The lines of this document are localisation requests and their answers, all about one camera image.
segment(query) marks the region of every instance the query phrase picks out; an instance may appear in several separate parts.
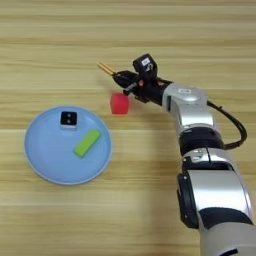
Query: green sponge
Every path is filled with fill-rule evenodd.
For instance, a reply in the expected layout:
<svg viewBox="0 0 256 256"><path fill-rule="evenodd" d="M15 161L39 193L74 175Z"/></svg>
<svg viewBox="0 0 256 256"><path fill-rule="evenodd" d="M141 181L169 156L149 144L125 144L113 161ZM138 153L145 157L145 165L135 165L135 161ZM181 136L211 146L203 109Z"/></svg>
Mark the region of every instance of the green sponge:
<svg viewBox="0 0 256 256"><path fill-rule="evenodd" d="M98 130L90 130L84 136L84 138L76 145L73 150L74 153L82 158L93 146L93 144L99 139L100 135L101 134Z"/></svg>

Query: wooden surface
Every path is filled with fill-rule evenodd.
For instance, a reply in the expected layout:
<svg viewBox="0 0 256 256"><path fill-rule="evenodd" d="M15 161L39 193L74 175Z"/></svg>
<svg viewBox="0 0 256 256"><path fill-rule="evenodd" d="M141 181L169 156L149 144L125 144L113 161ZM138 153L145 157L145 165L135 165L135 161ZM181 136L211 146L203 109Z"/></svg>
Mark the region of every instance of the wooden surface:
<svg viewBox="0 0 256 256"><path fill-rule="evenodd" d="M174 122L131 100L112 116L117 70L150 52L161 77L204 88L235 114L249 140L232 152L256 199L255 0L0 1L0 251L5 256L199 255L179 220ZM41 111L75 104L111 129L113 159L81 186L44 181L23 138ZM225 141L238 133L216 115Z"/></svg>

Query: robotic arm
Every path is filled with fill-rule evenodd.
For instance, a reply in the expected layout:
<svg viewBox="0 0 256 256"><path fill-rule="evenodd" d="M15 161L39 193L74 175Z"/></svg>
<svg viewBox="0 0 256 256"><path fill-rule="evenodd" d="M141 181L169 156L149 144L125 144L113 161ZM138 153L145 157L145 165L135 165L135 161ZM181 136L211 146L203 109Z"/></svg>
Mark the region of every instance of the robotic arm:
<svg viewBox="0 0 256 256"><path fill-rule="evenodd" d="M251 199L227 152L245 141L246 129L208 101L202 90L159 78L157 64L149 54L136 59L133 66L136 73L113 72L99 65L125 95L133 93L137 100L154 102L175 118L182 156L182 173L177 177L180 216L187 227L199 230L201 255L256 255ZM240 131L241 140L225 145L208 107L229 118Z"/></svg>

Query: black cable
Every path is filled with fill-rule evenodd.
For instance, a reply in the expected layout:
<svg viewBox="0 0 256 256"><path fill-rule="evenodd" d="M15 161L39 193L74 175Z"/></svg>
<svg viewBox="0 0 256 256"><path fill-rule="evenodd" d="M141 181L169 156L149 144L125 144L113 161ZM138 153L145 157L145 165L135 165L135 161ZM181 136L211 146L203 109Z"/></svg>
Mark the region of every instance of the black cable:
<svg viewBox="0 0 256 256"><path fill-rule="evenodd" d="M237 147L240 147L244 141L246 140L247 138L247 131L246 131L246 128L244 127L244 125L239 121L237 120L234 116L232 116L231 114L229 114L227 111L225 111L222 106L218 107L216 106L214 103L212 103L211 101L207 101L207 105L211 108L214 108L216 109L217 111L219 111L221 114L223 114L224 116L226 116L235 126L236 128L238 129L238 131L240 132L240 135L241 135L241 139L238 140L238 141L235 141L235 142L232 142L232 143L229 143L229 144L225 144L224 145L224 148L226 150L230 150L230 149L234 149L234 148L237 148Z"/></svg>

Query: wood grain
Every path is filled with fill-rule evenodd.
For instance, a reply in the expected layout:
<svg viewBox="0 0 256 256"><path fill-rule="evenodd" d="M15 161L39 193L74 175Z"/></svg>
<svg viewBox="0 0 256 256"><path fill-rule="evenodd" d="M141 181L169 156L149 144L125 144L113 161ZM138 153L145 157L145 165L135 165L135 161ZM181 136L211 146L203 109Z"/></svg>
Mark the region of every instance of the wood grain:
<svg viewBox="0 0 256 256"><path fill-rule="evenodd" d="M1 255L199 255L198 233L179 220L173 120L135 100L128 116L112 116L119 89L97 63L130 69L149 52L161 77L234 113L249 140L232 154L256 199L255 13L254 0L0 1ZM81 186L42 180L23 155L35 115L64 104L96 112L113 136L110 165Z"/></svg>

